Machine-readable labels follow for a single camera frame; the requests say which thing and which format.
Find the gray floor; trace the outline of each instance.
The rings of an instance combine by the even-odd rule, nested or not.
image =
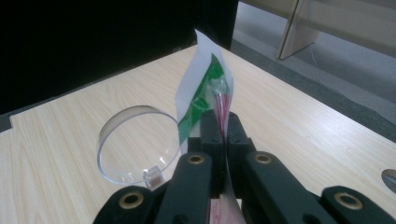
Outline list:
[[[240,3],[231,51],[396,142],[396,59],[320,33],[281,61],[286,20]]]

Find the light wood tabletop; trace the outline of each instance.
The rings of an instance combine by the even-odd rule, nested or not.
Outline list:
[[[0,133],[0,223],[92,223],[123,186],[96,164],[105,123],[134,105],[176,117],[175,94],[196,47],[10,117]],[[278,156],[313,193],[355,189],[396,217],[381,179],[396,170],[396,144],[223,50],[234,78],[231,110],[258,150]]]

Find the wooden table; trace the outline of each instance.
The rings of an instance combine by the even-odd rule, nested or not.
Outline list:
[[[176,116],[175,94],[195,47],[11,117],[0,133],[0,223],[91,223],[122,186],[96,164],[101,128],[133,105]],[[277,155],[310,191],[342,185],[396,217],[381,179],[396,144],[224,50],[234,77],[232,111],[258,150]]]

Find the green stripe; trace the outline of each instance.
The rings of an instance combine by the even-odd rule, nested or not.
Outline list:
[[[183,119],[178,123],[178,137],[180,144],[189,137],[190,131],[201,118],[201,114],[209,109],[210,102],[215,101],[211,90],[208,87],[209,81],[212,79],[219,79],[223,75],[224,71],[218,58],[212,54],[212,61],[207,68],[197,91],[191,99],[190,106]]]

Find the dark background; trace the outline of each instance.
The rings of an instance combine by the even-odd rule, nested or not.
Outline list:
[[[189,47],[194,29],[228,49],[236,9],[235,0],[11,3],[0,21],[0,118]]]

